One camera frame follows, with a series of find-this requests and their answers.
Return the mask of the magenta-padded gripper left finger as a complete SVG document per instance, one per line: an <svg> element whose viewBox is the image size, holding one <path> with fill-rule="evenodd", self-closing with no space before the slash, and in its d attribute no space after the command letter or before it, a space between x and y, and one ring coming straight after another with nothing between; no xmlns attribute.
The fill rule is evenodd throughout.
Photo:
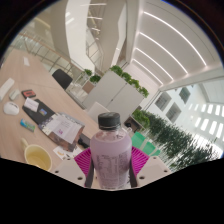
<svg viewBox="0 0 224 224"><path fill-rule="evenodd" d="M74 158L67 157L52 173L79 186L90 188L94 178L90 149L84 150Z"/></svg>

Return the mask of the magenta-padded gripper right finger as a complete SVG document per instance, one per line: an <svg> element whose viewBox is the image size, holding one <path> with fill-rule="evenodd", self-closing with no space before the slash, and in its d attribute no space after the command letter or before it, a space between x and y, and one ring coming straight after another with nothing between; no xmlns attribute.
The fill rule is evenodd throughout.
<svg viewBox="0 0 224 224"><path fill-rule="evenodd" d="M132 188L143 187L170 174L170 169L158 156L149 156L138 148L132 148L129 171Z"/></svg>

